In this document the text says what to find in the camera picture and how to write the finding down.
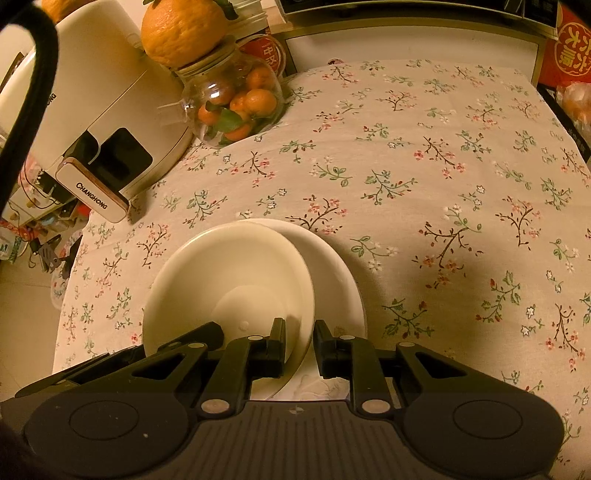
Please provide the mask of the cream bowl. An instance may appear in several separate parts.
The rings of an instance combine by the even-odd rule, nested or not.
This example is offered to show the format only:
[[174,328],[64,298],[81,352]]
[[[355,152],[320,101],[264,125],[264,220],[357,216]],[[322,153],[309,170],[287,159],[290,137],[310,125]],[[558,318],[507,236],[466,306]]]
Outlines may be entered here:
[[296,246],[269,227],[238,221],[206,230],[180,247],[156,275],[144,307],[146,354],[207,322],[225,341],[286,322],[284,361],[296,368],[311,342],[314,286]]
[[[367,322],[355,279],[345,261],[325,240],[308,229],[276,219],[254,218],[254,223],[279,232],[304,258],[315,291],[315,318],[325,321],[332,335],[366,337]],[[252,383],[252,400],[322,401],[344,400],[349,382],[325,379],[318,373],[313,347],[293,373],[280,379],[261,379]]]

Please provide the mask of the floral tablecloth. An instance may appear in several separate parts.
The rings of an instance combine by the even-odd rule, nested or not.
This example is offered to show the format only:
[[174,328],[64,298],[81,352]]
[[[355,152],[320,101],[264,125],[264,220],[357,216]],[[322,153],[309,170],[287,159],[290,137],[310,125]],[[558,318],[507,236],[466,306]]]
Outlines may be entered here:
[[416,340],[549,401],[552,474],[590,475],[590,171],[529,80],[432,60],[335,64],[290,81],[270,131],[195,145],[117,224],[92,214],[54,369],[137,344],[171,254],[235,220],[328,242],[376,346]]

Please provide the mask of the glass jar of tangerines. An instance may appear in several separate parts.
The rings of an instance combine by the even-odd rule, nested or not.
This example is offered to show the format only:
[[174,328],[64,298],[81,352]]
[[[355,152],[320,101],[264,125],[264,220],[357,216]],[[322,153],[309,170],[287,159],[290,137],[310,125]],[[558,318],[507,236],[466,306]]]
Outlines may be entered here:
[[231,36],[177,75],[183,83],[182,118],[212,147],[269,130],[283,114],[276,74],[262,59],[240,51]]

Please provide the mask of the white air fryer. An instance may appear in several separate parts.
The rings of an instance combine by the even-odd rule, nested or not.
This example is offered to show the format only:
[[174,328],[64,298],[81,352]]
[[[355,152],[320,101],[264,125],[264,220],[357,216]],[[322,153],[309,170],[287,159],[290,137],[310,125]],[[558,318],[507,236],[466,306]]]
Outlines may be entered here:
[[1,199],[27,159],[111,223],[160,180],[192,140],[167,120],[180,80],[151,60],[116,1],[92,1],[58,24],[34,3],[13,3],[2,26],[35,43],[1,92]]

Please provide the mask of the red lidded jar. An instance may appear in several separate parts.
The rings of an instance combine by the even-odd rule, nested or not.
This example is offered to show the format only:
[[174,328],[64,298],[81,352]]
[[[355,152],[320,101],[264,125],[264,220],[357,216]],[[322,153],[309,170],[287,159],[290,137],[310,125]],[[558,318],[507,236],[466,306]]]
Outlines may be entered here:
[[263,11],[250,17],[245,24],[246,35],[236,41],[245,54],[262,59],[278,78],[283,78],[287,53],[280,41],[270,32],[269,19]]

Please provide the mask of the large orange pomelo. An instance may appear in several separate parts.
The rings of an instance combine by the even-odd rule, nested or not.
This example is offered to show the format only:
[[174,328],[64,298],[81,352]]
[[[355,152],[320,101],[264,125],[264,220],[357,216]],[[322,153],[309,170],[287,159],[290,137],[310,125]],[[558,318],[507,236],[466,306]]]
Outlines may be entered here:
[[231,1],[159,0],[147,6],[140,39],[147,56],[179,69],[206,56],[238,18]]

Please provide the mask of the black microwave oven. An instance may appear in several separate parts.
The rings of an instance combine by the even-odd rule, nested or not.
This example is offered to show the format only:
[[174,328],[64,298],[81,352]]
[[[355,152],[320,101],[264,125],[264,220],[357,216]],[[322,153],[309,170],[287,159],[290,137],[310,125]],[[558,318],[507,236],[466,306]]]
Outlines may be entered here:
[[557,33],[563,19],[559,1],[276,1],[276,5],[287,18],[310,14],[344,19],[460,19],[507,26],[523,24],[550,37]]

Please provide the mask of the plastic bag of tangerines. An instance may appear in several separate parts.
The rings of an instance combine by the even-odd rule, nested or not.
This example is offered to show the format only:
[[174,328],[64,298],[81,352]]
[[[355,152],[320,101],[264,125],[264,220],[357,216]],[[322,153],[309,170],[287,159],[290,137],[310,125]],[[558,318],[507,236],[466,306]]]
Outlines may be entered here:
[[573,82],[557,87],[557,101],[567,116],[582,127],[590,126],[591,84]]

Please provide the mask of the red gift box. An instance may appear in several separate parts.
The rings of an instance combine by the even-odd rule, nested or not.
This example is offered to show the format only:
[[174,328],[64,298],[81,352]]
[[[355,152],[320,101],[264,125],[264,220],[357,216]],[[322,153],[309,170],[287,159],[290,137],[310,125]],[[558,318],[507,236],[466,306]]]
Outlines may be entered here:
[[559,2],[557,38],[548,40],[539,83],[546,87],[590,82],[590,21]]

